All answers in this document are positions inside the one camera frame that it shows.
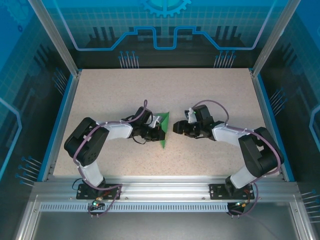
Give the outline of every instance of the black bracket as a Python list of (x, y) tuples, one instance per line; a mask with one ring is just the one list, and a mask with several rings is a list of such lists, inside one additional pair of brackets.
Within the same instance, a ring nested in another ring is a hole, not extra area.
[[(115, 185), (118, 185), (118, 184), (105, 184), (104, 186), (101, 186), (101, 188), (110, 188)], [(115, 189), (112, 189), (109, 191), (104, 191), (104, 192), (103, 191), (93, 191), (93, 189), (90, 186), (82, 183), (82, 184), (79, 184), (79, 186), (78, 186), (78, 190), (77, 190), (75, 198), (78, 200), (95, 200), (97, 197), (100, 197), (103, 195), (103, 200), (113, 200), (119, 189), (120, 188), (118, 187), (118, 188), (115, 188)], [(121, 195), (121, 192), (116, 197), (116, 200), (120, 199), (120, 195)]]
[(255, 194), (252, 185), (246, 185), (243, 188), (236, 191), (232, 197), (230, 197), (226, 190), (225, 184), (209, 184), (209, 193), (211, 200), (247, 200), (248, 195), (244, 192), (249, 191), (250, 200), (255, 199)]

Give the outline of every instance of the beige work surface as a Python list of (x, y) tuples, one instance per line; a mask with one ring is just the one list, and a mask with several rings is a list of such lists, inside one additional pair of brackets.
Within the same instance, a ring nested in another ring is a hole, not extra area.
[[(244, 165), (239, 148), (225, 142), (193, 139), (172, 131), (185, 110), (212, 99), (224, 105), (229, 124), (255, 129), (264, 120), (248, 69), (84, 69), (76, 90), (53, 175), (78, 176), (63, 144), (81, 120), (116, 121), (133, 115), (148, 100), (153, 113), (170, 112), (166, 145), (135, 143), (132, 139), (105, 142), (97, 159), (103, 175), (209, 176), (231, 175)], [(226, 119), (222, 109), (206, 104), (215, 121)]]

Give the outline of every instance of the enclosure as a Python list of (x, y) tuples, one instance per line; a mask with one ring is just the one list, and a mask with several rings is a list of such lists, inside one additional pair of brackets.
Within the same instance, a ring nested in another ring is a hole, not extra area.
[[(1, 239), (318, 239), (319, 9), (316, 0), (0, 0)], [(106, 142), (98, 166), (123, 187), (91, 219), (64, 143), (82, 119), (118, 121), (145, 99), (169, 113), (165, 145)], [(204, 99), (224, 105), (231, 126), (266, 127), (283, 154), (239, 219), (226, 214), (239, 199), (212, 199), (209, 185), (244, 165), (241, 150), (172, 130)]]

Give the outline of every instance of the green fabric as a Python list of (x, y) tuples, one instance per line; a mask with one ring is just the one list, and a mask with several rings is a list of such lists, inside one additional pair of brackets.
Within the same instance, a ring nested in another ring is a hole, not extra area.
[[(155, 115), (162, 117), (162, 123), (161, 123), (161, 128), (162, 130), (165, 132), (165, 137), (167, 137), (167, 131), (168, 131), (168, 123), (169, 123), (169, 112), (165, 112), (165, 113), (157, 113)], [(165, 149), (165, 145), (166, 145), (166, 140), (161, 140), (160, 141), (161, 146), (163, 147), (163, 149)]]

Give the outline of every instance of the cable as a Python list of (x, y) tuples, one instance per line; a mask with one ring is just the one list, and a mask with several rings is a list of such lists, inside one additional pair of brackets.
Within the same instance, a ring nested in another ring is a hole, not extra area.
[[(251, 130), (248, 130), (248, 129), (244, 129), (244, 128), (239, 128), (239, 127), (235, 127), (235, 126), (229, 126), (229, 125), (226, 125), (226, 127), (228, 129), (231, 129), (231, 130), (235, 130), (235, 131), (242, 131), (242, 132), (246, 132), (246, 133), (249, 133), (249, 134), (252, 134), (254, 136), (256, 136), (257, 138), (259, 138), (260, 140), (262, 140), (269, 148), (270, 150), (273, 152), (275, 158), (276, 158), (276, 161), (277, 161), (277, 167), (275, 170), (273, 171), (270, 171), (270, 172), (267, 172), (265, 174), (265, 176), (267, 175), (271, 175), (271, 174), (275, 174), (277, 172), (279, 172), (280, 168), (281, 168), (281, 160), (280, 160), (280, 156), (277, 152), (277, 150), (270, 144), (270, 142), (268, 142), (264, 137), (262, 137), (261, 135), (257, 134), (256, 132), (254, 131), (251, 131)], [(255, 183), (256, 181), (258, 181), (261, 177), (255, 179), (252, 183)]]
[(80, 179), (82, 179), (82, 177), (76, 179), (76, 180), (73, 182), (72, 187), (71, 187), (73, 190), (77, 190), (77, 189), (74, 188), (74, 185), (75, 185), (76, 182), (78, 182)]
[(139, 142), (139, 141), (137, 141), (137, 140), (135, 139), (135, 137), (134, 137), (134, 136), (132, 137), (132, 139), (133, 139), (133, 141), (134, 141), (135, 143), (137, 143), (137, 144), (141, 144), (141, 145), (145, 145), (145, 144), (146, 144), (146, 142), (147, 142), (147, 140), (145, 140), (144, 142)]
[(220, 102), (217, 102), (217, 101), (214, 101), (214, 100), (210, 100), (210, 99), (206, 99), (206, 100), (202, 100), (202, 101), (196, 103), (196, 104), (192, 107), (192, 109), (194, 109), (194, 108), (195, 108), (196, 106), (198, 106), (199, 104), (202, 104), (202, 103), (205, 103), (205, 102), (217, 104), (217, 105), (219, 105), (219, 106), (224, 110), (224, 112), (225, 112), (225, 114), (226, 114), (226, 119), (225, 119), (225, 121), (224, 121), (224, 124), (227, 125), (227, 123), (228, 123), (228, 121), (229, 121), (229, 113), (228, 113), (227, 109), (226, 109)]
[(83, 181), (84, 181), (88, 186), (90, 186), (90, 187), (93, 188), (93, 189), (100, 190), (100, 191), (108, 191), (108, 190), (112, 190), (112, 189), (115, 189), (115, 188), (118, 188), (118, 187), (121, 187), (121, 186), (122, 186), (122, 184), (117, 184), (117, 185), (115, 185), (115, 186), (107, 187), (107, 188), (97, 187), (97, 186), (92, 185), (92, 184), (86, 179), (86, 176), (84, 175), (84, 173), (82, 172), (82, 170), (81, 170), (81, 168), (80, 168), (80, 163), (77, 161), (77, 156), (78, 156), (80, 150), (83, 148), (83, 146), (84, 146), (84, 145), (86, 144), (86, 142), (88, 141), (88, 139), (92, 136), (92, 134), (95, 133), (95, 131), (97, 131), (99, 128), (105, 126), (105, 125), (108, 124), (108, 123), (109, 123), (109, 124), (110, 124), (110, 123), (112, 123), (112, 124), (114, 124), (114, 123), (116, 123), (116, 124), (118, 124), (118, 123), (128, 124), (128, 123), (131, 123), (131, 122), (136, 121), (137, 119), (139, 119), (139, 118), (144, 114), (144, 112), (145, 112), (146, 109), (147, 109), (147, 105), (148, 105), (148, 101), (145, 99), (145, 100), (143, 101), (143, 110), (141, 111), (141, 113), (140, 113), (137, 117), (135, 117), (135, 118), (133, 118), (133, 119), (131, 119), (131, 120), (129, 120), (129, 121), (109, 121), (109, 122), (103, 122), (103, 123), (95, 126), (95, 127), (89, 132), (89, 134), (85, 137), (85, 139), (82, 141), (82, 143), (80, 144), (80, 146), (78, 147), (78, 149), (75, 151), (75, 153), (74, 153), (74, 155), (73, 155), (73, 162), (76, 164), (76, 166), (77, 166), (77, 168), (78, 168), (78, 171), (79, 171), (81, 177), (83, 178)]
[(133, 118), (135, 115), (131, 115), (131, 116), (127, 116), (126, 118), (124, 118), (124, 121), (128, 121), (129, 119)]
[(248, 204), (249, 204), (250, 203), (250, 192), (247, 189), (245, 189), (244, 192), (248, 196)]
[(280, 238), (279, 238), (276, 234), (274, 234), (274, 233), (272, 232), (272, 230), (271, 230), (267, 225), (265, 225), (265, 224), (264, 224), (263, 222), (261, 222), (259, 219), (257, 219), (257, 218), (255, 218), (255, 217), (249, 215), (249, 213), (250, 213), (250, 212), (254, 209), (254, 207), (256, 206), (256, 204), (257, 204), (257, 202), (258, 202), (258, 199), (259, 199), (258, 186), (257, 186), (256, 183), (253, 183), (253, 185), (255, 186), (255, 189), (256, 189), (256, 197), (255, 197), (255, 200), (254, 200), (254, 203), (253, 203), (252, 207), (251, 207), (248, 211), (246, 211), (245, 213), (242, 213), (242, 212), (237, 211), (237, 210), (230, 210), (230, 211), (238, 214), (239, 216), (248, 217), (248, 218), (250, 218), (250, 219), (252, 219), (252, 220), (254, 220), (254, 221), (259, 222), (269, 233), (271, 233), (276, 239), (280, 240)]
[[(229, 126), (227, 123), (229, 121), (229, 113), (228, 113), (228, 110), (219, 102), (217, 101), (214, 101), (214, 100), (210, 100), (210, 99), (206, 99), (206, 100), (202, 100), (202, 101), (199, 101), (198, 103), (196, 103), (192, 108), (195, 108), (196, 106), (198, 106), (199, 104), (201, 103), (205, 103), (205, 102), (210, 102), (210, 103), (214, 103), (214, 104), (217, 104), (219, 105), (225, 112), (226, 114), (226, 120), (224, 122), (224, 125), (226, 128), (228, 129), (231, 129), (231, 130), (235, 130), (235, 131), (242, 131), (242, 132), (246, 132), (246, 133), (249, 133), (249, 134), (252, 134), (254, 136), (256, 136), (257, 138), (259, 138), (261, 141), (263, 141), (269, 148), (270, 150), (273, 152), (275, 158), (276, 158), (276, 161), (277, 161), (277, 167), (275, 170), (271, 171), (271, 172), (267, 172), (264, 176), (267, 176), (267, 175), (271, 175), (271, 174), (275, 174), (277, 173), (279, 170), (280, 170), (280, 167), (281, 167), (281, 159), (280, 159), (280, 156), (278, 154), (278, 152), (276, 151), (276, 149), (270, 144), (270, 142), (268, 142), (264, 137), (262, 137), (261, 135), (257, 134), (256, 132), (254, 131), (251, 131), (251, 130), (248, 130), (246, 128), (239, 128), (239, 127), (234, 127), (234, 126)], [(252, 205), (252, 207), (245, 213), (241, 214), (242, 216), (247, 216), (253, 209), (254, 207), (256, 206), (257, 202), (258, 202), (258, 198), (259, 198), (259, 190), (258, 190), (258, 186), (256, 184), (256, 181), (258, 181), (260, 178), (262, 178), (263, 176), (261, 177), (258, 177), (256, 178), (255, 180), (253, 180), (251, 182), (251, 184), (253, 184), (256, 188), (256, 198), (255, 198), (255, 201)]]
[(90, 205), (90, 206), (88, 207), (88, 213), (91, 215), (91, 217), (94, 216), (94, 215), (97, 215), (97, 217), (98, 217), (98, 216), (100, 217), (100, 216), (106, 214), (107, 212), (109, 212), (109, 210), (111, 209), (111, 207), (112, 207), (113, 204), (115, 203), (117, 197), (119, 196), (119, 194), (120, 194), (120, 192), (121, 192), (121, 189), (122, 189), (122, 186), (120, 186), (119, 191), (116, 193), (116, 195), (114, 196), (114, 199), (112, 200), (111, 204), (108, 206), (108, 208), (107, 208), (104, 212), (102, 212), (102, 213), (97, 213), (97, 214), (93, 214), (93, 213), (91, 212), (91, 210), (90, 210), (91, 207), (92, 207), (92, 205)]
[[(262, 140), (269, 148), (270, 150), (273, 152), (275, 158), (276, 158), (276, 161), (277, 161), (277, 167), (275, 170), (271, 171), (271, 172), (267, 172), (265, 174), (265, 176), (267, 175), (271, 175), (271, 174), (275, 174), (277, 172), (279, 172), (280, 168), (281, 168), (281, 160), (280, 160), (280, 156), (279, 154), (277, 153), (276, 149), (270, 144), (270, 142), (268, 142), (264, 137), (262, 137), (261, 135), (257, 134), (256, 132), (254, 131), (251, 131), (251, 130), (248, 130), (246, 128), (239, 128), (239, 127), (235, 127), (235, 126), (229, 126), (227, 123), (229, 121), (229, 113), (228, 113), (228, 110), (219, 102), (217, 101), (214, 101), (214, 100), (210, 100), (210, 99), (206, 99), (206, 100), (202, 100), (198, 103), (196, 103), (192, 108), (195, 108), (196, 106), (198, 106), (199, 104), (201, 103), (205, 103), (205, 102), (210, 102), (210, 103), (214, 103), (214, 104), (217, 104), (219, 105), (225, 112), (226, 114), (226, 120), (224, 121), (224, 125), (228, 128), (228, 129), (231, 129), (231, 130), (235, 130), (235, 131), (242, 131), (242, 132), (246, 132), (246, 133), (249, 133), (249, 134), (252, 134), (254, 136), (256, 136), (257, 138), (259, 138), (260, 140)], [(252, 184), (255, 183), (256, 181), (258, 181), (260, 178), (262, 178), (263, 176), (255, 179), (253, 182), (251, 182)]]

